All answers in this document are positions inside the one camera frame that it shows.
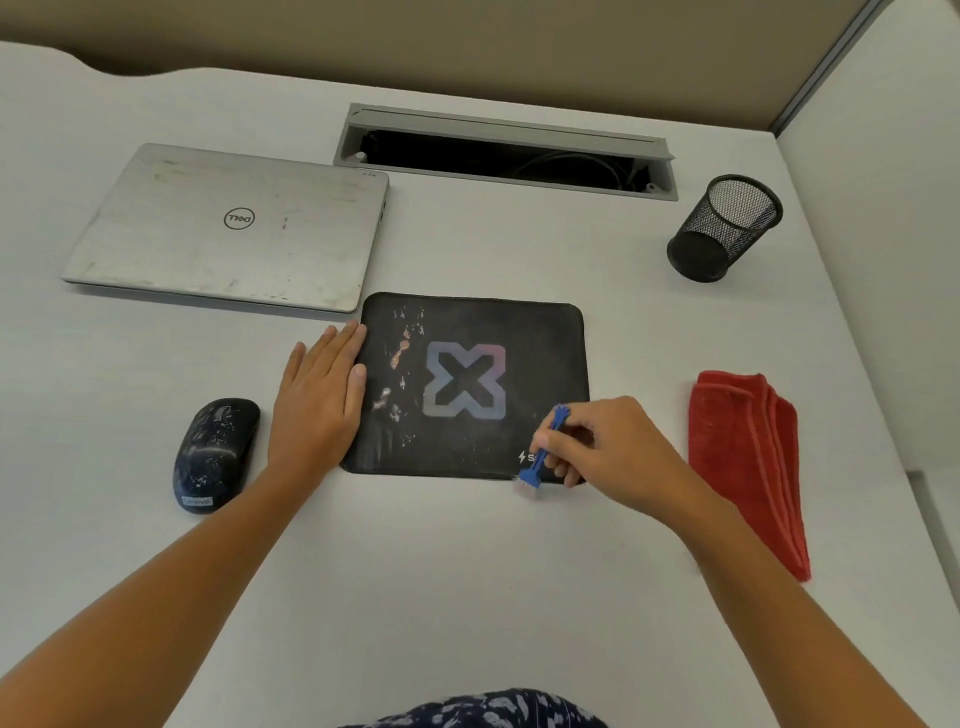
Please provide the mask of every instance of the blue brush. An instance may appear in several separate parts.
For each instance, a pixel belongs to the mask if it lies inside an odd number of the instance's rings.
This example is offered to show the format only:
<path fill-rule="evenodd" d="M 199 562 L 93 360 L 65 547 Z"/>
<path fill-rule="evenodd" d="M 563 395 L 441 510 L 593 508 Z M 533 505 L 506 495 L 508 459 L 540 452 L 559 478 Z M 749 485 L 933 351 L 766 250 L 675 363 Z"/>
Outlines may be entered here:
<path fill-rule="evenodd" d="M 560 429 L 569 416 L 570 408 L 563 404 L 558 404 L 553 408 L 553 422 L 550 424 L 550 429 Z M 524 468 L 517 477 L 514 478 L 514 485 L 524 495 L 535 496 L 537 494 L 540 488 L 540 467 L 543 465 L 543 458 L 545 458 L 547 454 L 545 449 L 540 449 L 540 452 L 538 452 L 534 458 L 534 464 L 529 468 Z"/>

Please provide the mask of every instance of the desk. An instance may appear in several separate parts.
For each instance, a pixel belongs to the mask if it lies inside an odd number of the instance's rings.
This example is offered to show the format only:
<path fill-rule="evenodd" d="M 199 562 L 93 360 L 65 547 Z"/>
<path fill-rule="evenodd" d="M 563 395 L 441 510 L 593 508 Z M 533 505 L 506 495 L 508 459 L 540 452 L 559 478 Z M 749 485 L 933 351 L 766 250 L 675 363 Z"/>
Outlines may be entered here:
<path fill-rule="evenodd" d="M 593 395 L 636 396 L 682 449 L 698 372 L 766 374 L 800 413 L 810 592 L 924 718 L 955 720 L 960 617 L 771 135 L 226 70 L 116 78 L 12 44 L 0 69 L 0 670 L 196 522 L 170 487 L 190 418 L 249 397 L 268 425 L 292 344 L 324 327 L 84 294 L 58 278 L 84 225 L 143 142 L 330 163 L 363 102 L 667 138 L 678 203 L 392 173 L 365 294 L 574 303 Z M 730 172 L 776 190 L 784 219 L 693 283 L 664 246 Z M 337 471 L 170 725 L 333 726 L 507 686 L 611 725 L 773 724 L 657 523 L 590 488 L 533 503 Z"/>

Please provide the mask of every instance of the laptop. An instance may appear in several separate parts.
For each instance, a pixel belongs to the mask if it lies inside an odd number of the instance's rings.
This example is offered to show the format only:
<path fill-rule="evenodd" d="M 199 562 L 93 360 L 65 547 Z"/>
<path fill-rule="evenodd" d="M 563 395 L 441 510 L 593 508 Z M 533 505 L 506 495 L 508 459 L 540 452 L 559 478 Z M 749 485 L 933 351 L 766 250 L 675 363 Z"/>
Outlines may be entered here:
<path fill-rule="evenodd" d="M 388 185 L 377 170 L 144 144 L 61 277 L 354 311 Z"/>

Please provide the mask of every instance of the cable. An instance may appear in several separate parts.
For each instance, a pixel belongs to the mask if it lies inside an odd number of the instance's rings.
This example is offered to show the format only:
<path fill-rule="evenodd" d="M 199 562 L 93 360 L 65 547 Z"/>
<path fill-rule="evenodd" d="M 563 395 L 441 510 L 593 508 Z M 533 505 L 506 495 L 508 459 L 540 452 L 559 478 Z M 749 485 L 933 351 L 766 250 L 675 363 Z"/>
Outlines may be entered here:
<path fill-rule="evenodd" d="M 510 177 L 516 177 L 520 172 L 525 170 L 527 167 L 532 167 L 535 164 L 540 164 L 547 161 L 555 161 L 557 159 L 588 159 L 589 161 L 596 162 L 597 164 L 605 167 L 616 180 L 616 188 L 623 189 L 623 180 L 620 179 L 620 173 L 616 171 L 616 168 L 609 162 L 601 159 L 600 157 L 595 157 L 594 155 L 585 154 L 583 152 L 548 152 L 545 155 L 540 157 L 535 157 L 523 162 L 517 169 L 510 173 Z"/>

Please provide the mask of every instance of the computer mouse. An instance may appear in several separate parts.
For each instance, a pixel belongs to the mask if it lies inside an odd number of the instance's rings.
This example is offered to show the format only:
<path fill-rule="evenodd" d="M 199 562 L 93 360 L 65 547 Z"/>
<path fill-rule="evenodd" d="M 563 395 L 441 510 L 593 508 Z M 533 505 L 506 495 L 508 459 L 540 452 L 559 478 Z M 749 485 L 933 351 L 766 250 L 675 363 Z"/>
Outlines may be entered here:
<path fill-rule="evenodd" d="M 212 401 L 193 418 L 174 464 L 174 496 L 190 513 L 213 513 L 243 490 L 260 408 Z"/>

